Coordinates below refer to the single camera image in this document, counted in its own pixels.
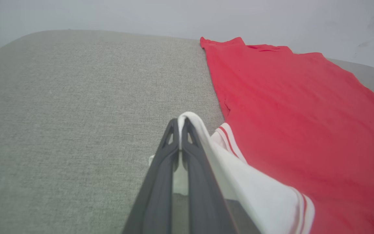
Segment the gray fabric surface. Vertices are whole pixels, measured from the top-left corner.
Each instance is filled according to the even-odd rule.
[[[334,62],[374,90],[374,68]],[[47,31],[4,46],[0,233],[119,233],[184,111],[223,123],[199,40]]]

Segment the white wall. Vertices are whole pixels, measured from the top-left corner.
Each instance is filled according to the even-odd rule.
[[[374,0],[0,0],[0,47],[91,29],[289,46],[374,67]]]

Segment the t-shirt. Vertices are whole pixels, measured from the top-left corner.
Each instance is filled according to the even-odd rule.
[[[180,143],[186,118],[196,129],[223,197],[226,201],[238,201],[256,227],[244,224],[241,219],[246,219],[246,216],[233,212],[231,216],[238,233],[309,233],[315,209],[308,196],[244,163],[232,153],[229,144],[218,132],[209,135],[203,121],[195,113],[185,112],[178,117]],[[222,126],[227,132],[230,131],[226,123]],[[235,145],[234,138],[230,138],[230,141]],[[173,177],[174,193],[189,194],[187,178],[184,166],[178,165]]]
[[[310,197],[311,233],[374,233],[374,93],[321,53],[240,37],[201,46],[227,150]]]

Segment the red fabric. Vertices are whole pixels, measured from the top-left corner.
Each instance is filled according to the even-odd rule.
[[[320,53],[201,45],[242,154],[313,200],[311,233],[374,233],[374,93]]]

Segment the gray upholstery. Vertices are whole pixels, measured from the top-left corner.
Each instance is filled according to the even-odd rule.
[[[374,68],[336,63],[374,87]],[[0,233],[119,233],[184,111],[211,132],[224,120],[199,40],[47,31],[4,46]]]

